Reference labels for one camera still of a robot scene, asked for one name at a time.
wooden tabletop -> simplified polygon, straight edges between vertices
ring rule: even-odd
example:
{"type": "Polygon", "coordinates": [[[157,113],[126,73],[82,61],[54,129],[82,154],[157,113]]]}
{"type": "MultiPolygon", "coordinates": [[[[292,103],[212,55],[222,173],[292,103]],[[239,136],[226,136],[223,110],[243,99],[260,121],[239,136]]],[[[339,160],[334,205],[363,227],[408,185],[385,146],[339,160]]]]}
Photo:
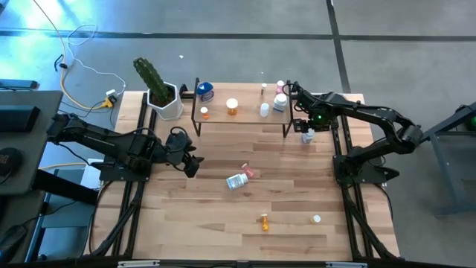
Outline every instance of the wooden tabletop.
{"type": "Polygon", "coordinates": [[[276,83],[267,84],[265,94],[261,95],[260,83],[212,83],[215,97],[208,103],[196,100],[194,119],[198,123],[237,123],[237,124],[289,124],[291,113],[288,105],[284,112],[273,110],[276,97],[276,83]],[[238,100],[238,113],[229,115],[226,100],[238,100]],[[269,114],[260,115],[262,103],[269,104],[269,114]],[[204,119],[200,109],[208,108],[208,119],[204,119]]]}
{"type": "MultiPolygon", "coordinates": [[[[142,94],[124,93],[116,126],[119,133],[136,128],[142,94]]],[[[363,100],[362,95],[345,97],[363,100]]],[[[329,132],[316,133],[311,144],[301,144],[299,133],[283,138],[279,125],[204,124],[202,137],[197,137],[190,119],[191,100],[183,102],[181,119],[158,121],[155,133],[164,140],[172,126],[184,127],[198,147],[195,155],[205,160],[192,179],[165,165],[153,168],[142,201],[134,258],[351,259],[341,191],[332,172],[334,147],[329,132]],[[254,169],[256,178],[230,191],[225,179],[240,173],[244,163],[254,169]],[[263,213],[268,214],[268,232],[261,230],[263,213]],[[320,223],[311,222],[316,214],[320,223]]],[[[349,118],[349,125],[355,146],[373,141],[368,123],[349,118]]],[[[94,224],[94,249],[118,220],[123,188],[123,182],[114,182],[103,195],[94,224]]],[[[362,194],[370,226],[398,255],[386,197],[373,185],[362,185],[362,194]]],[[[356,231],[364,252],[360,229],[356,231]]]]}

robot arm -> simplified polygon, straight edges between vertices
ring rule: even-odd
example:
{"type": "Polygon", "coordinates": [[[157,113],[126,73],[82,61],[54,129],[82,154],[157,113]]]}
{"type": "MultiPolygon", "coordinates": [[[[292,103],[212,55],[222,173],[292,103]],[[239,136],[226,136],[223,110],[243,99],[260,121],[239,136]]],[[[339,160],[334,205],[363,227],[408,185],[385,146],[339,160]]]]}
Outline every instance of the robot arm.
{"type": "Polygon", "coordinates": [[[339,115],[376,124],[382,128],[385,138],[364,148],[354,147],[346,155],[345,165],[348,173],[356,173],[366,161],[388,153],[411,153],[422,138],[419,126],[391,108],[367,106],[361,104],[360,101],[348,101],[344,96],[334,92],[314,96],[296,84],[292,93],[297,93],[295,110],[309,115],[308,120],[295,121],[296,132],[307,133],[309,128],[315,131],[327,131],[334,118],[339,115]],[[394,124],[401,125],[401,128],[396,130],[394,124]]]}
{"type": "Polygon", "coordinates": [[[152,164],[169,164],[177,168],[184,163],[183,171],[188,177],[195,176],[202,157],[196,158],[189,152],[196,148],[185,131],[173,133],[171,129],[165,146],[161,139],[152,135],[142,134],[140,128],[130,133],[120,134],[102,127],[88,124],[75,114],[56,115],[48,130],[48,141],[55,144],[64,141],[75,141],[99,153],[114,159],[114,162],[92,163],[95,168],[117,168],[133,174],[148,176],[152,164]]]}

blue bottle cap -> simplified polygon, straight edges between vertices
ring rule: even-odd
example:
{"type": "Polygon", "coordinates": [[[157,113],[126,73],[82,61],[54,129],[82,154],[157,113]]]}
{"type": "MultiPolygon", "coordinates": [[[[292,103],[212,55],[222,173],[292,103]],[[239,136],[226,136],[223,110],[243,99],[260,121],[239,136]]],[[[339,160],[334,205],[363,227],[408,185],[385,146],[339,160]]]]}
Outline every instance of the blue bottle cap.
{"type": "Polygon", "coordinates": [[[203,82],[203,83],[199,84],[199,88],[196,91],[196,94],[203,95],[203,94],[211,91],[212,89],[213,89],[212,84],[210,84],[209,82],[203,82]]]}

blue container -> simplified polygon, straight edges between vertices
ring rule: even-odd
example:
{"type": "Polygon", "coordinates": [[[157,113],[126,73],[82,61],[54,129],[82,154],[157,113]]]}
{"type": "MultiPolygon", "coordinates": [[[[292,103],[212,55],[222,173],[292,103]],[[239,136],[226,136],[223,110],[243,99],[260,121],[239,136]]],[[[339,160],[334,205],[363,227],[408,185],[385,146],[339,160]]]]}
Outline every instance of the blue container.
{"type": "Polygon", "coordinates": [[[202,103],[212,101],[213,97],[215,97],[215,93],[213,92],[213,85],[209,82],[201,83],[196,91],[196,94],[199,96],[199,99],[202,103]]]}

cactus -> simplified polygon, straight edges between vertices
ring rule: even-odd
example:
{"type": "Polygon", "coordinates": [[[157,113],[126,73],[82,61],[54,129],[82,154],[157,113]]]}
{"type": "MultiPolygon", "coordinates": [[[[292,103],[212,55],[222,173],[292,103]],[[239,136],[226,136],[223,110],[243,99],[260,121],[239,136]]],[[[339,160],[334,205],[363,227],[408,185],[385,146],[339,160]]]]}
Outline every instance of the cactus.
{"type": "Polygon", "coordinates": [[[170,91],[152,63],[140,57],[134,60],[134,67],[158,103],[166,106],[171,101],[170,91]]]}

